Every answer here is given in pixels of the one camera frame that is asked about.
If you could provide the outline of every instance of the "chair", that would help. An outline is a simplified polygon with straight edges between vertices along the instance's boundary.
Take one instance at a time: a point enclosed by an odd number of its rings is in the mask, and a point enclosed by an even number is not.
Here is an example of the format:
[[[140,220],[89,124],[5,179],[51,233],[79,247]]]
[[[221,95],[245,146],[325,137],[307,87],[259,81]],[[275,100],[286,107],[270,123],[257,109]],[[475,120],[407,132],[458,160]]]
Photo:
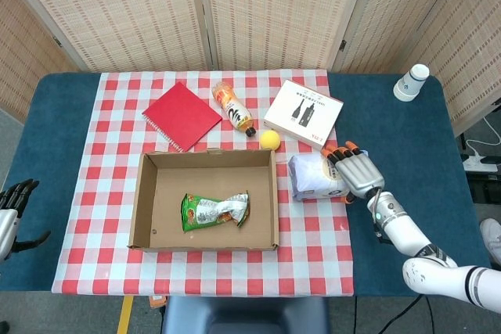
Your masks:
[[[329,334],[327,298],[170,296],[163,334]]]

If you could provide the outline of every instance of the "wall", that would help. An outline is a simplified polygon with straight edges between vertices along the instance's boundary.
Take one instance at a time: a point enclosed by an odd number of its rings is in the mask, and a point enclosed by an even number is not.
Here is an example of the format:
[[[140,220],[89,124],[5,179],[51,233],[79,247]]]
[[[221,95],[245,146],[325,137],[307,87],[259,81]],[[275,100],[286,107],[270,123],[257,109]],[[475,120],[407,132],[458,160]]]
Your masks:
[[[38,0],[93,71],[206,70],[194,0]]]
[[[438,0],[400,66],[425,63],[441,81],[455,133],[501,97],[501,0]]]
[[[77,70],[23,0],[0,0],[0,107],[24,122],[41,77]]]
[[[210,0],[219,69],[329,69],[355,1]]]
[[[334,72],[391,71],[408,34],[414,32],[436,0],[358,0],[337,54]]]

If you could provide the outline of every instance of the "shoe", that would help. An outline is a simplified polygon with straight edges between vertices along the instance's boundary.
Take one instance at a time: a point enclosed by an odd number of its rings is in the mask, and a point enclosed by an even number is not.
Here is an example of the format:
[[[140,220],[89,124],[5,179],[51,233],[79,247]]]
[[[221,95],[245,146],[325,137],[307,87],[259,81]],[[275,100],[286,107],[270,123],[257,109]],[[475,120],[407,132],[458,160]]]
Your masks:
[[[492,259],[501,265],[501,224],[492,218],[487,218],[480,223],[480,232]]]

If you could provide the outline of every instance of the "white cup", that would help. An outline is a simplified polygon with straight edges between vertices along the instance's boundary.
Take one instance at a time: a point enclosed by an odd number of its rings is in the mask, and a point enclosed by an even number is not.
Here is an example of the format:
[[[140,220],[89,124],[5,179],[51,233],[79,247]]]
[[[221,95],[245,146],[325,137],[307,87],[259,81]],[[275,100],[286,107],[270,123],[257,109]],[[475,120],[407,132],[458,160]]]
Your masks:
[[[409,72],[397,81],[393,94],[403,102],[410,102],[420,94],[421,87],[430,76],[430,70],[424,64],[415,64]]]

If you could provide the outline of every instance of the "table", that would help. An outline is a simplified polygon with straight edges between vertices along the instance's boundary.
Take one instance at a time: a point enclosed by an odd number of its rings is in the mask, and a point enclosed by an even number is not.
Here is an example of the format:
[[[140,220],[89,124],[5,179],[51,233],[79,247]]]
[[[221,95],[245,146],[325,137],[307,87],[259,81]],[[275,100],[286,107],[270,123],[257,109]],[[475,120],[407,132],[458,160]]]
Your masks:
[[[414,101],[403,103],[391,92],[399,77],[330,74],[331,95],[344,101],[337,138],[369,150],[387,189],[458,264],[488,266],[440,83],[432,77]],[[5,185],[29,177],[41,181],[19,237],[48,228],[52,235],[36,251],[0,265],[0,289],[49,290],[52,285],[98,81],[98,74],[51,74],[37,87]],[[405,258],[376,241],[363,203],[348,208],[348,219],[355,294],[412,295],[402,280]]]
[[[287,161],[311,146],[283,135],[276,150],[279,248],[275,251],[154,252],[127,248],[141,153],[172,144],[142,112],[175,84],[223,115],[211,88],[224,80],[250,110],[257,131],[282,82],[329,95],[325,70],[104,73],[99,80],[67,231],[52,291],[96,295],[350,296],[346,207],[339,198],[291,199]],[[330,140],[335,145],[334,132]],[[258,149],[224,116],[189,151]]]

